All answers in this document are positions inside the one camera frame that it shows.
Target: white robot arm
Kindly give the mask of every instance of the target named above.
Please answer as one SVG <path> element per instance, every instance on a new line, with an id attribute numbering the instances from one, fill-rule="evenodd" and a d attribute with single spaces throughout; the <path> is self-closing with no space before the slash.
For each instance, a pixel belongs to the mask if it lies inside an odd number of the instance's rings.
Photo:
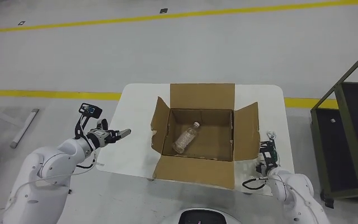
<path id="1" fill-rule="evenodd" d="M 255 180 L 266 180 L 272 195 L 284 205 L 284 216 L 289 223 L 329 224 L 322 206 L 313 198 L 311 181 L 303 174 L 292 174 L 279 166 L 279 155 L 276 152 L 274 132 L 267 133 L 269 141 L 261 142 L 259 160 L 256 171 L 262 178 L 245 181 L 243 186 Z"/>
<path id="2" fill-rule="evenodd" d="M 268 184 L 274 197 L 284 204 L 284 216 L 290 223 L 329 224 L 322 206 L 313 198 L 307 176 L 276 167 L 268 172 Z"/>
<path id="3" fill-rule="evenodd" d="M 75 138 L 64 141 L 57 148 L 42 147 L 29 154 L 21 167 L 7 202 L 2 223 L 56 224 L 69 193 L 70 177 L 90 171 L 96 163 L 96 149 L 124 138 L 130 129 L 108 130 L 106 119 L 84 134 L 89 118 L 98 119 L 102 109 L 82 104 L 82 114 L 75 129 Z M 94 153 L 90 166 L 80 166 Z M 75 168 L 87 169 L 74 174 Z"/>

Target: white robot body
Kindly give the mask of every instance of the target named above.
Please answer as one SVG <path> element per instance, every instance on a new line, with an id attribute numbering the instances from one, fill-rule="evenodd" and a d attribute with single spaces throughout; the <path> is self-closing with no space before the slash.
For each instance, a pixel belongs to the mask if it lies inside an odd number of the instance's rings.
<path id="1" fill-rule="evenodd" d="M 166 217 L 161 224 L 242 224 L 231 215 L 211 208 L 187 208 Z"/>

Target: yellow floor line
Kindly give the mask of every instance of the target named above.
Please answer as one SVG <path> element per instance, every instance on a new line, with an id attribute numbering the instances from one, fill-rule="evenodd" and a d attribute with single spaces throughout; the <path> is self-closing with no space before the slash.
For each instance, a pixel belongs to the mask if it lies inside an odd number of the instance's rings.
<path id="1" fill-rule="evenodd" d="M 285 98 L 285 106 L 287 108 L 312 108 L 319 101 L 319 99 L 312 98 Z M 338 104 L 335 99 L 326 99 L 320 108 L 338 109 Z"/>
<path id="2" fill-rule="evenodd" d="M 28 90 L 0 90 L 0 96 L 8 97 L 38 97 L 56 99 L 81 100 L 116 100 L 121 98 L 119 92 L 62 92 L 62 91 L 28 91 Z"/>
<path id="3" fill-rule="evenodd" d="M 0 32 L 10 31 L 24 31 L 24 30 L 41 30 L 41 29 L 53 29 L 59 27 L 71 27 L 71 26 L 88 26 L 98 24 L 114 24 L 122 22 L 141 22 L 148 20 L 162 20 L 167 18 L 184 18 L 194 16 L 212 16 L 212 15 L 227 15 L 227 14 L 238 14 L 238 13 L 252 13 L 252 12 L 272 12 L 272 11 L 283 11 L 283 10 L 301 10 L 307 8 L 321 8 L 331 6 L 348 6 L 357 5 L 358 0 L 343 0 L 343 1 L 329 1 L 329 2 L 314 2 L 305 4 L 289 4 L 281 6 L 262 6 L 262 7 L 249 7 L 249 8 L 229 8 L 223 10 L 207 10 L 199 12 L 184 12 L 174 14 L 160 14 L 153 16 L 139 16 L 129 18 L 113 18 L 108 20 L 92 20 L 92 21 L 79 21 L 79 22 L 67 22 L 63 24 L 45 24 L 36 26 L 17 26 L 0 28 Z"/>
<path id="4" fill-rule="evenodd" d="M 121 98 L 119 92 L 64 92 L 64 91 L 28 91 L 28 90 L 0 90 L 3 97 L 37 97 L 54 99 L 77 99 L 77 100 L 115 100 Z M 285 98 L 287 108 L 312 108 L 319 99 L 311 98 Z M 327 99 L 322 108 L 337 109 L 337 101 Z"/>

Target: black cable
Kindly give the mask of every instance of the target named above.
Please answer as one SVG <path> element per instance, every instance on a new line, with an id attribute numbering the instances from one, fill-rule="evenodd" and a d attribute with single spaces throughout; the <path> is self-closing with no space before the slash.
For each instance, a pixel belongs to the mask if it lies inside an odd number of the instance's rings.
<path id="1" fill-rule="evenodd" d="M 246 184 L 251 183 L 251 182 L 256 181 L 256 180 L 261 180 L 261 179 L 260 178 L 253 178 L 253 179 L 246 180 L 245 182 L 242 183 L 242 186 L 244 188 L 249 189 L 249 190 L 260 190 L 261 188 L 263 188 L 265 186 L 265 184 L 262 184 L 261 186 L 259 186 L 257 188 L 250 188 L 249 186 L 246 186 Z"/>
<path id="2" fill-rule="evenodd" d="M 89 169 L 91 168 L 94 164 L 95 164 L 96 160 L 93 159 L 92 160 L 92 164 L 90 166 L 81 166 L 81 165 L 76 165 L 76 167 L 82 168 L 82 169 Z"/>
<path id="3" fill-rule="evenodd" d="M 82 169 L 89 169 L 93 166 L 93 164 L 91 164 L 90 166 L 81 166 L 81 165 L 77 165 L 76 167 L 78 168 L 82 168 Z"/>

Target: wire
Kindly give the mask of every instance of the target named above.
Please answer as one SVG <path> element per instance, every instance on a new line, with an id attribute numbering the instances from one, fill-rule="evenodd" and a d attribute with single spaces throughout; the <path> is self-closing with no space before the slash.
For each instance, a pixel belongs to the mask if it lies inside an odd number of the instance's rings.
<path id="1" fill-rule="evenodd" d="M 263 188 L 265 186 L 265 184 L 262 184 L 261 186 L 258 186 L 257 188 L 251 188 L 249 186 L 246 186 L 246 184 L 248 183 L 251 183 L 251 182 L 254 182 L 256 180 L 267 180 L 267 178 L 253 178 L 253 179 L 249 179 L 249 180 L 246 180 L 245 182 L 242 183 L 242 186 L 244 188 L 247 188 L 249 190 L 260 190 L 261 188 Z"/>
<path id="2" fill-rule="evenodd" d="M 89 172 L 90 170 L 92 170 L 92 169 L 95 167 L 94 164 L 97 163 L 97 153 L 96 153 L 96 150 L 95 150 L 95 147 L 94 147 L 92 141 L 89 141 L 86 135 L 84 135 L 84 137 L 86 138 L 85 140 L 86 140 L 86 142 L 89 144 L 89 147 L 93 150 L 93 162 L 92 162 L 92 164 L 91 164 L 91 165 L 92 165 L 91 168 L 89 168 L 88 170 L 86 170 L 86 171 L 84 171 L 84 172 L 79 172 L 79 173 L 77 173 L 77 174 L 63 174 L 63 175 L 57 175 L 57 176 L 50 176 L 50 177 L 48 177 L 48 178 L 41 178 L 41 179 L 39 179 L 39 180 L 29 181 L 29 182 L 26 182 L 26 183 L 20 185 L 20 186 L 17 188 L 17 190 L 15 191 L 14 196 L 10 198 L 10 205 L 9 205 L 6 209 L 4 209 L 4 213 L 11 208 L 11 205 L 12 205 L 12 204 L 15 203 L 15 201 L 16 201 L 16 199 L 17 199 L 17 194 L 18 194 L 19 190 L 20 190 L 21 188 L 23 188 L 24 186 L 26 186 L 27 184 L 33 184 L 33 183 L 38 182 L 38 181 L 48 180 L 48 179 L 52 179 L 52 178 L 59 178 L 59 177 L 63 177 L 63 176 L 77 176 L 77 175 L 80 175 L 80 174 L 85 174 L 85 173 Z"/>

